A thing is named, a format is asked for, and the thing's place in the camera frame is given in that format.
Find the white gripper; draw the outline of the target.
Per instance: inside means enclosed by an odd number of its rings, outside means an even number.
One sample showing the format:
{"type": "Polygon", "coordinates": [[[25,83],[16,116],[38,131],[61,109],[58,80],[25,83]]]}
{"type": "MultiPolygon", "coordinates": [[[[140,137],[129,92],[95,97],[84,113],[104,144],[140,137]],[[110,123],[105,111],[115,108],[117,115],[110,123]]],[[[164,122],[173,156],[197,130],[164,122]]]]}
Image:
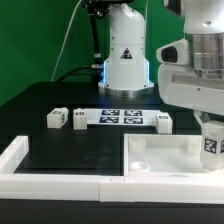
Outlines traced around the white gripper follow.
{"type": "Polygon", "coordinates": [[[195,110],[201,128],[211,121],[208,113],[224,116],[224,79],[203,79],[185,66],[162,64],[158,86],[166,104],[195,110]]]}

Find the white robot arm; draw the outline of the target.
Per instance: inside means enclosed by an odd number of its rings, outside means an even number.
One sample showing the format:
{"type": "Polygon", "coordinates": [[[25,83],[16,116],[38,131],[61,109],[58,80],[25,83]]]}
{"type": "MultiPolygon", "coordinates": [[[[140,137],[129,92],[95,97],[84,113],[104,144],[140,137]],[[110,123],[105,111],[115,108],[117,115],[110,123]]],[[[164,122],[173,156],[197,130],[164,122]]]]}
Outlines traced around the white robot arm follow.
{"type": "MultiPolygon", "coordinates": [[[[192,109],[203,128],[224,126],[224,0],[162,0],[165,9],[185,19],[184,37],[156,51],[161,99],[192,109]]],[[[146,22],[126,4],[109,7],[110,54],[99,90],[136,97],[149,92],[145,58],[146,22]]]]}

